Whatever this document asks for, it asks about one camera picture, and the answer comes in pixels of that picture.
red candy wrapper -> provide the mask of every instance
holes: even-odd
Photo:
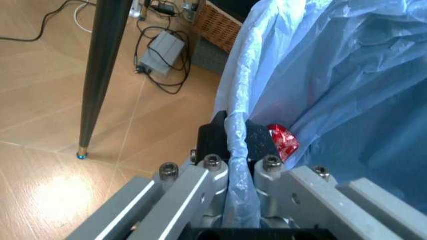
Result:
[[[270,131],[282,162],[285,163],[289,156],[300,147],[300,143],[292,132],[284,126],[271,124],[267,128]]]

metal rod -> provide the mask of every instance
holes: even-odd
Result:
[[[77,157],[85,159],[101,111],[132,0],[98,0],[87,61]]]

laminate floor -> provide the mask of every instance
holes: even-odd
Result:
[[[0,36],[33,38],[43,16],[61,4],[1,1]],[[193,65],[179,94],[163,93],[134,74],[140,32],[130,18],[89,159],[77,160],[91,40],[74,23],[78,5],[52,17],[37,42],[0,40],[0,239],[65,238],[134,176],[150,178],[164,162],[183,163],[199,126],[211,119],[220,76]],[[86,7],[80,23],[90,28],[94,13]],[[167,26],[148,14],[142,28]],[[173,19],[171,29],[190,28]],[[179,81],[181,74],[166,81]]]

